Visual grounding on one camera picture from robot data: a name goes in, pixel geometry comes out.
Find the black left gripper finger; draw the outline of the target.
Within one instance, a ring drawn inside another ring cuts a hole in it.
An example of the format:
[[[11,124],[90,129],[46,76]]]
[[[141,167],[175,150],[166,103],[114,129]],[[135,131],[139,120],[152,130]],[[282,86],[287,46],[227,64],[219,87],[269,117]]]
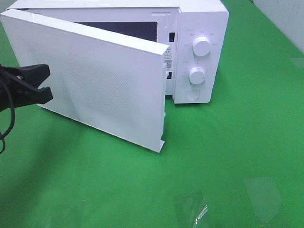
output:
[[[10,89],[14,108],[33,104],[45,104],[53,99],[50,87],[41,89]]]
[[[7,67],[1,65],[0,68],[15,77],[20,76],[23,81],[34,87],[39,87],[50,76],[50,70],[47,64],[23,67]]]

